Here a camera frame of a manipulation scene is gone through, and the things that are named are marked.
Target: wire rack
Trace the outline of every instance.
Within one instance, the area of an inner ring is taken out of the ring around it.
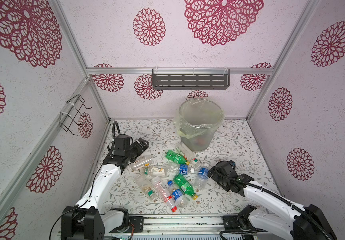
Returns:
[[[80,105],[79,108],[77,108],[75,105],[78,105],[79,102],[81,103],[81,105]],[[75,122],[75,124],[78,125],[78,123],[75,121],[75,118],[76,118],[76,116],[78,116],[78,114],[79,114],[79,115],[82,115],[82,113],[80,113],[80,109],[81,109],[82,107],[84,107],[85,109],[91,109],[92,107],[90,107],[90,108],[86,107],[86,105],[84,104],[84,98],[83,98],[80,94],[75,95],[74,97],[70,98],[70,99],[67,101],[67,103],[71,104],[71,105],[72,105],[72,108],[69,110],[68,113],[65,113],[65,112],[60,112],[60,113],[59,113],[59,126],[60,126],[63,130],[65,130],[66,132],[70,132],[72,135],[79,136],[79,134],[74,134],[74,133],[71,131],[70,127],[71,127],[71,125],[72,125],[73,122]],[[74,117],[71,116],[71,114],[70,114],[71,111],[72,111],[72,109],[76,109],[76,113],[75,113],[75,116],[74,116]],[[70,124],[67,126],[67,125],[65,125],[64,123],[65,123],[65,121],[66,121],[68,118],[71,119],[71,122],[70,122]]]

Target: white bottle label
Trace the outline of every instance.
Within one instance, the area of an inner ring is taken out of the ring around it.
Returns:
[[[152,167],[151,172],[152,173],[158,173],[158,172],[164,173],[164,167]]]

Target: metal grille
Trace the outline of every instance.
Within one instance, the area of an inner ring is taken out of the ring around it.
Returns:
[[[225,74],[158,74],[152,70],[154,89],[227,89],[230,69]]]
[[[224,236],[228,240],[242,240],[242,235],[239,234],[232,234],[228,236]],[[155,235],[143,235],[143,236],[136,236],[132,237],[132,240],[222,240],[219,235],[210,234],[210,235],[163,235],[157,237]]]

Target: clear plastic bottle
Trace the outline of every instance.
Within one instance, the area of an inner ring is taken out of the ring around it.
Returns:
[[[193,153],[193,151],[191,151],[183,142],[177,143],[175,145],[175,149],[185,158],[185,160],[191,162],[193,168],[197,169],[200,167],[201,162],[195,158],[195,154]]]
[[[177,174],[173,181],[181,188],[181,190],[189,195],[192,199],[197,199],[198,195],[195,194],[193,186],[185,179],[185,177],[181,174]]]
[[[160,198],[163,199],[163,201],[167,204],[172,212],[175,212],[177,207],[175,206],[173,197],[170,195],[169,190],[167,188],[164,188],[160,177],[154,177],[151,182],[154,185],[155,190],[159,194]]]
[[[151,177],[166,177],[167,168],[165,166],[146,166],[140,170],[141,174]]]
[[[139,156],[135,162],[129,164],[131,171],[136,171],[141,169],[141,167],[149,166],[151,163],[150,155]]]
[[[185,158],[182,155],[180,155],[179,153],[173,152],[171,150],[167,151],[166,158],[168,160],[175,162],[175,163],[187,164],[187,165],[190,164],[190,162],[185,160]]]
[[[186,164],[178,164],[175,162],[169,162],[167,164],[167,172],[173,175],[180,173],[181,175],[187,175],[194,173],[194,168],[187,166]]]
[[[193,184],[193,187],[197,190],[203,190],[204,187],[206,186],[206,182],[208,179],[208,174],[209,172],[209,165],[207,163],[204,163],[201,165],[199,168],[195,183]]]
[[[139,188],[142,192],[153,202],[156,202],[157,195],[152,190],[151,182],[144,176],[139,175],[135,178],[136,183],[138,184]]]
[[[185,207],[189,203],[190,199],[188,199],[179,188],[179,186],[172,181],[168,181],[167,184],[169,185],[169,191],[171,193],[172,199],[174,199],[175,201],[175,205],[178,208]]]

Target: patterned wall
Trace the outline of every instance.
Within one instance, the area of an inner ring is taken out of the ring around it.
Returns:
[[[345,238],[345,1],[320,3],[269,91],[251,127],[276,183]]]
[[[47,1],[0,1],[0,195],[82,79]],[[33,231],[44,238],[50,221],[79,199],[104,123],[95,100],[87,98],[93,108],[73,129],[80,136],[61,132],[53,142],[21,193],[25,199],[0,226],[0,239],[26,239]],[[42,232],[33,225],[42,225]]]
[[[88,66],[263,68],[276,61],[306,0],[60,2]],[[226,91],[192,93],[153,90],[147,75],[94,76],[114,118],[171,118],[195,94],[243,118],[265,79],[233,75]]]

